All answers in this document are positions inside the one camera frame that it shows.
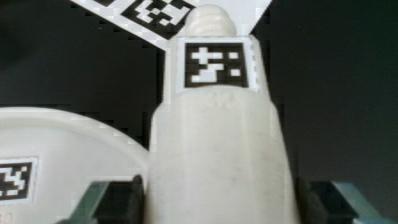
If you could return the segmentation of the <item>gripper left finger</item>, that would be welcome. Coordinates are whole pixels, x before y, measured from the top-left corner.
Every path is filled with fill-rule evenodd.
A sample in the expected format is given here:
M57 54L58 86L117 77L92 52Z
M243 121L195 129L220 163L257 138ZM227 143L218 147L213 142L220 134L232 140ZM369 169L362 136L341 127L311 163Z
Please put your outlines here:
M55 224L144 224L144 182L90 183L71 216Z

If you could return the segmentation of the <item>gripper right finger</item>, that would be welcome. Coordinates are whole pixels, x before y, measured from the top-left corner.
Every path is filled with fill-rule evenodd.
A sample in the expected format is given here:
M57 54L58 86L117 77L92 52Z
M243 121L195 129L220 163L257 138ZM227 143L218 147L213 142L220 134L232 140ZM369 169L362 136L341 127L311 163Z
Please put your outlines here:
M302 224L394 224L351 183L298 179L295 193Z

